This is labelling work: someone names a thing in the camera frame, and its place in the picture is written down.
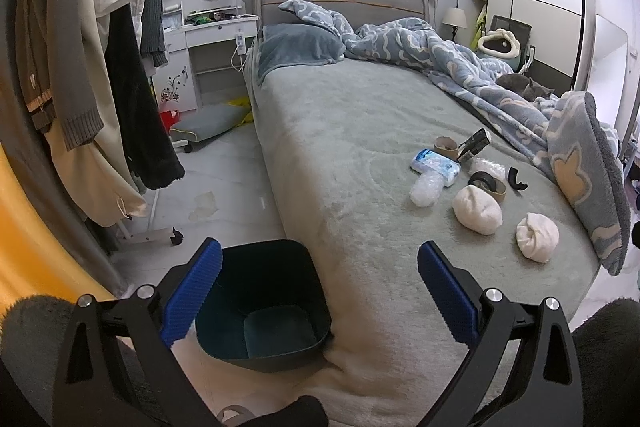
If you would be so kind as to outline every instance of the rack wheel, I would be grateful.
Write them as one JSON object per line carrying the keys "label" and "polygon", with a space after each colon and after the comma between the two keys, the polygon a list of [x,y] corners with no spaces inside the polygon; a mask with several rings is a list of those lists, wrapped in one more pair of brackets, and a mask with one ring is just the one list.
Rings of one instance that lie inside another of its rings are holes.
{"label": "rack wheel", "polygon": [[184,236],[182,235],[182,232],[174,229],[174,235],[172,235],[171,237],[171,244],[174,245],[174,247],[177,247],[182,243],[183,239]]}

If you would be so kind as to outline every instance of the yellow curtain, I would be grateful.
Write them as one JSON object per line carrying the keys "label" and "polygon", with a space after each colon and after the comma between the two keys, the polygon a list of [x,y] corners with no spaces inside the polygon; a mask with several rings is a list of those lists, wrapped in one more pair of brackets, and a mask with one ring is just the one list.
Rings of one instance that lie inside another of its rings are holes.
{"label": "yellow curtain", "polygon": [[31,206],[0,146],[0,316],[20,298],[113,296],[62,248]]}

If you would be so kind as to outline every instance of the gray fuzzy bed sheet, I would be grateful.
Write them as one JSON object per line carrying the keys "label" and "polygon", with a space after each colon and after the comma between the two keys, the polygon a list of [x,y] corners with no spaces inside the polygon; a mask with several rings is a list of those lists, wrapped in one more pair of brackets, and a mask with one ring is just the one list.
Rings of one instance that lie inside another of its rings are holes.
{"label": "gray fuzzy bed sheet", "polygon": [[[438,136],[462,142],[482,126],[425,76],[346,59],[281,68],[257,87],[252,58],[245,79],[284,229],[309,249],[333,319],[327,363],[292,399],[317,396],[333,426],[414,427],[422,419],[466,354],[418,275],[418,247],[430,239],[481,286],[524,303],[555,296],[574,315],[599,266],[591,241],[558,187],[502,138],[494,135],[482,156],[519,169],[529,189],[519,196],[508,188],[495,235],[464,228],[453,213],[464,171],[435,206],[410,201],[415,154]],[[528,212],[558,225],[548,264],[527,260],[516,244]]]}

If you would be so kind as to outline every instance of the blue plastic package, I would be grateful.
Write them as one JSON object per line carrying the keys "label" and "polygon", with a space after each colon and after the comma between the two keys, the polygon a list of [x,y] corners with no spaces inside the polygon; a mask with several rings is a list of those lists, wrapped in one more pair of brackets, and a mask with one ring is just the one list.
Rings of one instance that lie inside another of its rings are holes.
{"label": "blue plastic package", "polygon": [[460,164],[440,156],[430,149],[420,151],[411,162],[411,168],[416,172],[420,172],[420,174],[424,174],[427,171],[436,171],[444,178],[445,187],[453,185],[458,174],[460,174]]}

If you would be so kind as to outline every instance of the packing tape roll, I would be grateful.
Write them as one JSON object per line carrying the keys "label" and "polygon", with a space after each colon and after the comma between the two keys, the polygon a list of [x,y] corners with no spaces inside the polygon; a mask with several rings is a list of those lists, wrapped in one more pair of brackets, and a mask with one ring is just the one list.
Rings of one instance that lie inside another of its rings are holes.
{"label": "packing tape roll", "polygon": [[489,194],[498,204],[502,204],[507,195],[507,185],[483,171],[476,172],[469,178],[468,185],[474,185]]}

